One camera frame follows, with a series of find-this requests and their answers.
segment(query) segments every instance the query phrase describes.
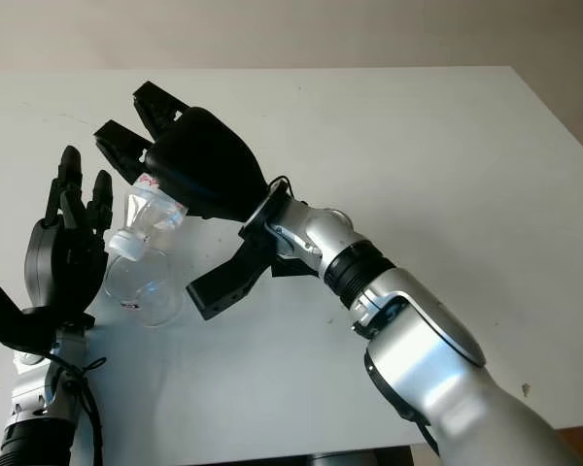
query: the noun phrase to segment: robot finger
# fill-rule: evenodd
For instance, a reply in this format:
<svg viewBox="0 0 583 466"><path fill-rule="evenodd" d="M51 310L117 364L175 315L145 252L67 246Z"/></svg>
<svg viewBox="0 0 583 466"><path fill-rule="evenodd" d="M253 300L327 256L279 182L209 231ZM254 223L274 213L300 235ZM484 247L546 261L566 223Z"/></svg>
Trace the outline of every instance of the robot finger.
<svg viewBox="0 0 583 466"><path fill-rule="evenodd" d="M88 222L97 236L103 236L113 219L113 179L100 170L95 179L93 198L86 205Z"/></svg>

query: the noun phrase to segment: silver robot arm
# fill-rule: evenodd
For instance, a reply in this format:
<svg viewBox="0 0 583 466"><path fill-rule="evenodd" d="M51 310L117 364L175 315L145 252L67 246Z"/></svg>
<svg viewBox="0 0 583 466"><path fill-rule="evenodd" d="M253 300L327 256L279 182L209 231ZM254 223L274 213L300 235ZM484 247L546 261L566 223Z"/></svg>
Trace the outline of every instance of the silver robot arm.
<svg viewBox="0 0 583 466"><path fill-rule="evenodd" d="M279 256L302 260L341 298L353 328L369 339L369 377L430 444L435 440L443 464L579 464L544 419L495 383L466 328L344 214L289 197L264 226Z"/></svg>

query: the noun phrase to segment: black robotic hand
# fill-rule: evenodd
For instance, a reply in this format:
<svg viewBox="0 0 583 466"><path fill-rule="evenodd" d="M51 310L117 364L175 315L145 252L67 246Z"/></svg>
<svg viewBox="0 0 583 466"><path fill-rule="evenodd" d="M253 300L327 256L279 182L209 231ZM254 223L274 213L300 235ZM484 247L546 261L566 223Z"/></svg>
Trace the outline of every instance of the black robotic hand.
<svg viewBox="0 0 583 466"><path fill-rule="evenodd" d="M60 326L89 328L94 323L85 310L108 261L103 233L112 220L112 179L99 172L86 207L81 187L80 154L68 146L26 253L24 278L33 307L21 312L0 288L0 343L9 348L45 353Z"/></svg>

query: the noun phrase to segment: bottle label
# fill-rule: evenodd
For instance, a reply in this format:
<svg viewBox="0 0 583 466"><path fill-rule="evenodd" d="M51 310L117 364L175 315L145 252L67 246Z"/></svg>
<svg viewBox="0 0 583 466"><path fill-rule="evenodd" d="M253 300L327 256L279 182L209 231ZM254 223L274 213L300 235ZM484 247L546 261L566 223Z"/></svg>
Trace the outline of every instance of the bottle label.
<svg viewBox="0 0 583 466"><path fill-rule="evenodd" d="M157 180L149 175L148 173L142 173L140 177L134 182L136 187L159 189L159 183Z"/></svg>

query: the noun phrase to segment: bottle cap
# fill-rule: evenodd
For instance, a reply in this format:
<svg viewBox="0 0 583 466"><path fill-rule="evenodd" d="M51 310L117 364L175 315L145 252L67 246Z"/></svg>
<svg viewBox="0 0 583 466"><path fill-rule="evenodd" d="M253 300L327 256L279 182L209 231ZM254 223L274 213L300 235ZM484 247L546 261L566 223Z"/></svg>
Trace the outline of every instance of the bottle cap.
<svg viewBox="0 0 583 466"><path fill-rule="evenodd" d="M142 238L135 234L126 230L119 230L110 239L108 248L126 259L138 262L145 255L147 245Z"/></svg>

